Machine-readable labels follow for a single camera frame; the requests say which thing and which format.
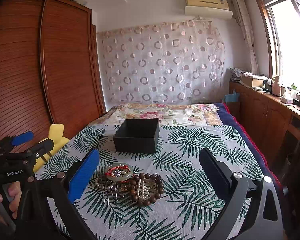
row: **jewelry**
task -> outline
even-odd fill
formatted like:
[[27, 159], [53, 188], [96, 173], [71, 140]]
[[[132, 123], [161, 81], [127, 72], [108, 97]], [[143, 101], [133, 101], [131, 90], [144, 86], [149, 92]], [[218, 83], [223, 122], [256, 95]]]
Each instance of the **jewelry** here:
[[111, 177], [124, 177], [127, 174], [129, 174], [131, 170], [129, 169], [128, 165], [125, 164], [119, 164], [118, 166], [114, 166], [110, 168], [105, 175], [111, 176]]
[[138, 202], [139, 206], [149, 206], [161, 198], [161, 194], [164, 192], [163, 188], [162, 178], [157, 173], [152, 175], [149, 173], [135, 174], [130, 180], [131, 200]]

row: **white wall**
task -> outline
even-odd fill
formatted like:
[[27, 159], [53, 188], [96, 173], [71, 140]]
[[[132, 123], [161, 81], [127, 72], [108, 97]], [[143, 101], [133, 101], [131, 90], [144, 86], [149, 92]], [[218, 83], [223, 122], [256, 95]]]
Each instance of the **white wall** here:
[[250, 16], [253, 37], [254, 52], [259, 67], [259, 73], [269, 76], [269, 52], [266, 30], [263, 24], [261, 12], [256, 0], [244, 0]]
[[[97, 31], [192, 19], [192, 17], [184, 15], [184, 7], [185, 0], [136, 0], [115, 7], [107, 7], [97, 12]], [[249, 69], [249, 54], [241, 29], [234, 18], [230, 21], [213, 19], [213, 24], [218, 28], [226, 49], [225, 72], [219, 92], [221, 99], [229, 91], [231, 75], [226, 69], [229, 67]], [[98, 59], [106, 108], [109, 109], [113, 104], [108, 98], [105, 62], [100, 42], [98, 43]]]
[[94, 10], [92, 10], [92, 24], [95, 25], [97, 28], [98, 25], [97, 13]]

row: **dark blue blanket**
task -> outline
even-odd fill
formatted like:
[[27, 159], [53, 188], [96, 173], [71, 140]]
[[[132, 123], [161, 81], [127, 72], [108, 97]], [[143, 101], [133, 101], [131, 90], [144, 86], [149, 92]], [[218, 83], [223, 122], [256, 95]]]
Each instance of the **dark blue blanket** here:
[[274, 182], [274, 185], [277, 187], [278, 186], [277, 183], [276, 183], [277, 178], [275, 178], [273, 176], [272, 172], [269, 170], [269, 168], [265, 164], [262, 156], [257, 151], [257, 149], [254, 147], [254, 145], [252, 144], [252, 142], [248, 139], [248, 137], [246, 136], [246, 134], [244, 133], [244, 131], [242, 130], [242, 128], [240, 127], [240, 125], [238, 124], [238, 122], [234, 119], [234, 117], [231, 114], [229, 114], [227, 112], [227, 109], [223, 105], [223, 103], [215, 103], [215, 105], [217, 107], [219, 107], [218, 115], [219, 115], [221, 121], [223, 122], [223, 124], [224, 125], [230, 125], [230, 126], [236, 128], [236, 130], [239, 132], [239, 134], [241, 135], [241, 137], [243, 138], [243, 140], [247, 144], [248, 148], [252, 152], [253, 156], [257, 160], [257, 162], [258, 162], [258, 164], [259, 164], [259, 166], [261, 168], [262, 173], [264, 175], [267, 175], [267, 176], [271, 177], [272, 180], [273, 180], [273, 182]]

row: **power outlet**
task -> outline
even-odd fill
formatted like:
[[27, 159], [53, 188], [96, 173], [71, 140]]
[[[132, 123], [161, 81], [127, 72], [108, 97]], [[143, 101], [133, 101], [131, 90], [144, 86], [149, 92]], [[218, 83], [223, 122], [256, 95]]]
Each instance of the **power outlet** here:
[[204, 104], [204, 99], [191, 99], [191, 104]]

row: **air conditioner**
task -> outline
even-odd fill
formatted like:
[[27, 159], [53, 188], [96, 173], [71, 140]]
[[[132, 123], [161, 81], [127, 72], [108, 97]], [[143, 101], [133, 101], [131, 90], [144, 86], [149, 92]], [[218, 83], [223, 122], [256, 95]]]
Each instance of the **air conditioner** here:
[[230, 20], [232, 11], [226, 0], [186, 0], [185, 14], [204, 18]]

